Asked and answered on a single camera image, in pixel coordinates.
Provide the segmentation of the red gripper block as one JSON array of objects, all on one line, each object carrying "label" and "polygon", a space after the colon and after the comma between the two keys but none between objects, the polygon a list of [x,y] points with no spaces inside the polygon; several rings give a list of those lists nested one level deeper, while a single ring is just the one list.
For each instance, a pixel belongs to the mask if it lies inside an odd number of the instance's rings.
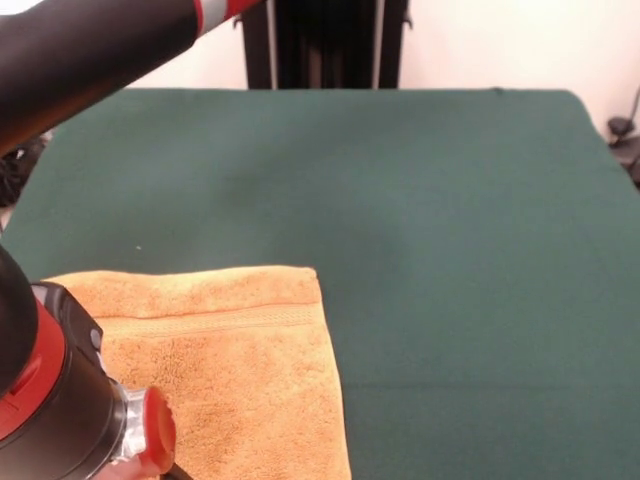
[{"label": "red gripper block", "polygon": [[176,426],[172,411],[157,387],[124,390],[124,430],[98,479],[190,480],[175,460]]}]

